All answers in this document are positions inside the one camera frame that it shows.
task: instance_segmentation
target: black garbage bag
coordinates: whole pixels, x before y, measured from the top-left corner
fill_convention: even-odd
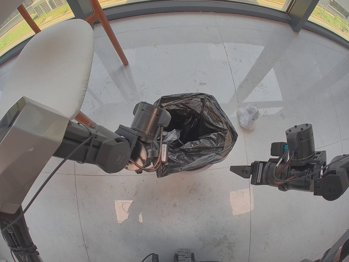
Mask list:
[[[218,163],[238,138],[234,126],[212,95],[167,95],[154,105],[171,114],[171,122],[163,132],[163,140],[169,144],[168,163],[156,171],[157,177]]]

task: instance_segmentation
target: gray metal window frame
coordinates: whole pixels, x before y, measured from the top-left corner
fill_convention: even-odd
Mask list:
[[[75,18],[86,19],[93,13],[88,0],[67,0]],[[349,41],[332,31],[308,21],[319,0],[291,0],[286,12],[224,0],[156,0],[130,3],[104,9],[108,20],[125,17],[173,12],[214,12],[240,14],[289,24],[295,32],[309,30],[349,49]],[[29,39],[15,46],[0,57],[0,65],[18,55]]]

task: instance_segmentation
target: trash can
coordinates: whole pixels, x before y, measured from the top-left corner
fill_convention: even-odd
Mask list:
[[[222,161],[233,148],[238,134],[216,98],[205,93],[163,96],[154,105],[171,114],[163,140],[168,142],[168,162],[157,177],[200,169]]]

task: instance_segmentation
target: robotic arm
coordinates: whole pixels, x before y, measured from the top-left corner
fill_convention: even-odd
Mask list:
[[[349,155],[336,156],[326,165],[326,151],[315,151],[313,127],[308,123],[287,129],[286,139],[287,143],[272,143],[270,155],[277,158],[255,161],[251,166],[231,166],[230,171],[251,178],[253,185],[309,191],[328,201],[347,190]]]

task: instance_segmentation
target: crumpled white plastic bag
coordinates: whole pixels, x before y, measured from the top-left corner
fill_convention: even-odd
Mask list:
[[[255,122],[260,115],[257,106],[254,104],[248,104],[246,107],[238,109],[237,114],[241,127],[247,130],[255,128]]]

